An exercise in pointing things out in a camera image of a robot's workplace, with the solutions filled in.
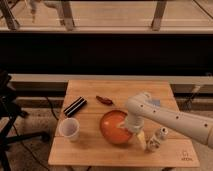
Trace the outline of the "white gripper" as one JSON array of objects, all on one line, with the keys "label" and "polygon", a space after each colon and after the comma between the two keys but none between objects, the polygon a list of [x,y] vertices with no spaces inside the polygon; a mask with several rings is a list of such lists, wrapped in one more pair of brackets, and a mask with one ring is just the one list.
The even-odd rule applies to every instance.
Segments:
[{"label": "white gripper", "polygon": [[137,138],[140,142],[140,145],[143,150],[146,150],[145,134],[144,131],[141,131],[143,126],[144,126],[143,117],[137,115],[127,115],[125,119],[119,124],[120,128],[127,129],[131,133],[138,133]]}]

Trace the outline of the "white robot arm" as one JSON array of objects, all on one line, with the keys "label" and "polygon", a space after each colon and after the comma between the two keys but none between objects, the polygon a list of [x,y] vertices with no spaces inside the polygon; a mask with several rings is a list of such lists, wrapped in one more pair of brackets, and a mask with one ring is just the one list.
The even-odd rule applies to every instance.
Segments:
[{"label": "white robot arm", "polygon": [[147,118],[213,149],[213,118],[157,106],[146,92],[129,97],[125,107],[124,127],[131,133],[139,133]]}]

